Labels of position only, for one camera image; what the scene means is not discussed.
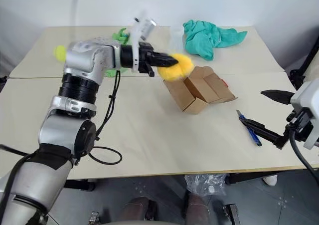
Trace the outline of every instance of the open cardboard box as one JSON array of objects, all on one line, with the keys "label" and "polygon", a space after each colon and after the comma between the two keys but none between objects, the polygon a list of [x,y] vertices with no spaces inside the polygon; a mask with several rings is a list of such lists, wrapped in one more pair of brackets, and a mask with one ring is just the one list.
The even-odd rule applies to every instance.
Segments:
[{"label": "open cardboard box", "polygon": [[196,66],[186,79],[164,81],[177,105],[185,113],[198,114],[208,104],[236,99],[211,67]]}]

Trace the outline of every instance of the yellow sponge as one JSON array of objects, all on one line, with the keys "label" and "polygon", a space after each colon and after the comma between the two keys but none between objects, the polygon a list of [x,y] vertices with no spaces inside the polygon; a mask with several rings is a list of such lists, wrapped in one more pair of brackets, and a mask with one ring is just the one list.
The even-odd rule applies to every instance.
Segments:
[{"label": "yellow sponge", "polygon": [[66,48],[63,45],[59,45],[59,46],[55,47],[53,54],[58,61],[65,62]]},{"label": "yellow sponge", "polygon": [[158,73],[164,80],[178,80],[187,77],[193,70],[191,59],[183,54],[172,54],[178,63],[171,67],[158,67]]}]

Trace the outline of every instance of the white plastic object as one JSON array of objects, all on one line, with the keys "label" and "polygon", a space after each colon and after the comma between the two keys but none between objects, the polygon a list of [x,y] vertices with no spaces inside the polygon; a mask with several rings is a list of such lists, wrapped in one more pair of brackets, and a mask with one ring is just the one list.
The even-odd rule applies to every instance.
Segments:
[{"label": "white plastic object", "polygon": [[305,148],[312,149],[319,137],[319,79],[303,83],[291,98],[290,103],[297,113],[302,108],[309,108],[313,114],[310,120],[313,129],[304,144]]},{"label": "white plastic object", "polygon": [[268,176],[268,177],[264,177],[263,180],[264,182],[269,185],[269,186],[274,186],[277,183],[277,176],[278,175],[272,175],[272,176]]},{"label": "white plastic object", "polygon": [[135,24],[130,32],[130,41],[132,44],[132,53],[133,53],[133,67],[132,72],[137,72],[139,69],[139,40],[140,38],[146,40],[150,32],[156,26],[156,23],[153,19],[147,17],[145,11],[137,17]]},{"label": "white plastic object", "polygon": [[169,40],[169,53],[184,53],[184,27],[182,25],[174,25],[169,28],[170,40]]}]

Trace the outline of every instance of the person's leg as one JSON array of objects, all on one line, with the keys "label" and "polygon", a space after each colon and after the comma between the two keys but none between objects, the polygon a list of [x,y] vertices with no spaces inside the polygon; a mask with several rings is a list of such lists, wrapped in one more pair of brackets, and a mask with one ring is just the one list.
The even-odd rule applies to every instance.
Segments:
[{"label": "person's leg", "polygon": [[185,225],[209,225],[209,209],[198,195],[189,194]]},{"label": "person's leg", "polygon": [[135,198],[125,204],[118,221],[154,220],[156,212],[156,202],[146,197]]},{"label": "person's leg", "polygon": [[144,220],[149,207],[149,199],[140,197],[125,204],[118,221]]}]

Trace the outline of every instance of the green cloth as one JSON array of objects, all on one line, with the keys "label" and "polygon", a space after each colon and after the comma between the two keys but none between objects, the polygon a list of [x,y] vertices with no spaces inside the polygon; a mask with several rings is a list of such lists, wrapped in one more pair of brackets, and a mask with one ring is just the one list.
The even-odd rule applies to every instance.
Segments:
[{"label": "green cloth", "polygon": [[193,21],[183,24],[186,34],[185,49],[190,54],[198,54],[205,60],[213,60],[213,48],[225,48],[241,43],[247,32],[235,29],[221,29],[206,21]]}]

